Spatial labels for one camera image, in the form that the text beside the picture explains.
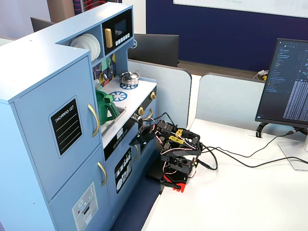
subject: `computer monitor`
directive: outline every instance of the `computer monitor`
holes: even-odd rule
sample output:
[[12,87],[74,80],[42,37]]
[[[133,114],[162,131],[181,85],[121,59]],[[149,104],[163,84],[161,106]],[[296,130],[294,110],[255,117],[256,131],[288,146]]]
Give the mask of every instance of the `computer monitor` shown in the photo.
[[38,19],[38,18],[30,17],[30,19],[31,19],[31,23],[32,23],[32,27],[33,27],[34,32],[45,29],[45,28],[55,24],[55,23],[52,23],[52,22],[48,22],[48,21],[45,21],[45,20]]
[[128,58],[166,66],[178,66],[179,35],[135,34],[138,45]]
[[[278,39],[256,121],[308,128],[308,41]],[[278,145],[285,156],[308,161],[308,139]],[[289,160],[294,169],[308,170]]]

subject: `white plate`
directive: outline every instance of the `white plate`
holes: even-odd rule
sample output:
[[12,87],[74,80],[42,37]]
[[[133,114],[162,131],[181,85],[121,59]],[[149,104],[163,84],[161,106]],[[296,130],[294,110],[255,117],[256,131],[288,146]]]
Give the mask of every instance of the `white plate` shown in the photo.
[[96,47],[96,57],[95,57],[95,59],[97,59],[98,56],[99,56],[100,53],[101,53],[100,42],[99,42],[98,39],[97,39],[94,35],[92,35],[92,34],[84,34],[83,36],[89,37],[89,38],[94,42],[95,47]]
[[71,42],[70,46],[78,47],[78,48],[84,47],[84,49],[90,50],[91,61],[93,61],[95,59],[95,56],[93,53],[94,47],[91,46],[91,43],[89,42],[89,40],[90,39],[86,36],[79,36],[78,38],[74,39]]
[[89,47],[91,47],[90,51],[91,51],[91,61],[94,61],[94,59],[96,58],[96,47],[94,42],[92,41],[92,39],[90,39],[87,36],[80,36],[80,38],[82,39],[82,44],[87,44]]

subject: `green kettle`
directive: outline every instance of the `green kettle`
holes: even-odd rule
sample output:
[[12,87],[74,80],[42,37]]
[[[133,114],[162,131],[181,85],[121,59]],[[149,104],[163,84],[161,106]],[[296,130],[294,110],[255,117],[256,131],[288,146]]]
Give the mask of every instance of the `green kettle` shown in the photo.
[[100,125],[117,118],[120,113],[113,103],[113,96],[100,90],[96,90],[95,93],[98,104],[98,113],[100,116]]

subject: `silver pot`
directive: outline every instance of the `silver pot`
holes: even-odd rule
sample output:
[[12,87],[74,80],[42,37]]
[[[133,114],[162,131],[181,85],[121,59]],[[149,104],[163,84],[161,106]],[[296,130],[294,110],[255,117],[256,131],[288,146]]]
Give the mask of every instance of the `silver pot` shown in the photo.
[[136,85],[139,83],[139,78],[140,78],[140,71],[136,72],[124,72],[120,75],[120,79],[123,84],[127,85]]

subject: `stove knob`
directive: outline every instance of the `stove knob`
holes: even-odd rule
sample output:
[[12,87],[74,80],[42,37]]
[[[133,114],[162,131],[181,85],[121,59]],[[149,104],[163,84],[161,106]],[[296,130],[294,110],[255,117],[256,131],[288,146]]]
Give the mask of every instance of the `stove knob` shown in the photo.
[[143,109],[143,107],[140,107],[140,108],[138,109],[138,115],[139,115],[139,116],[144,115],[144,109]]
[[155,92],[152,91],[151,95],[150,95],[151,100],[155,100],[156,99],[156,95]]

